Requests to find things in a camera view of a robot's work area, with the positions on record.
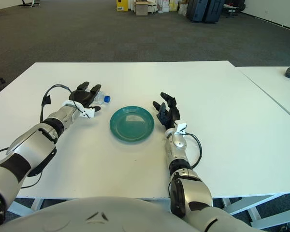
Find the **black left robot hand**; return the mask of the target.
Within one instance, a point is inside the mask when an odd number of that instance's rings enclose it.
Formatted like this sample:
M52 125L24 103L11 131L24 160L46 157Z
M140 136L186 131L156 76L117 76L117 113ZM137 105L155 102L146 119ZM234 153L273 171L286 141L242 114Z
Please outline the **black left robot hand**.
M80 84L77 89L69 95L69 100L81 103L84 108L91 108L91 104L94 102L102 86L97 84L89 91L86 91L88 86L89 82Z

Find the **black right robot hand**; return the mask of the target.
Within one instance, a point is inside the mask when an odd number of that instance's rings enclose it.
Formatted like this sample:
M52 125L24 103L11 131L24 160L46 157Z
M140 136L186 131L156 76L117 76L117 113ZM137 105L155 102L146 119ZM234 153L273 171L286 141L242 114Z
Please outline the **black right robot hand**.
M175 121L180 120L180 112L177 108L176 99L164 92L160 93L160 96L166 101L169 110L166 109L166 104L162 104L153 101L154 108L158 111L157 118L160 123L166 128L174 128Z

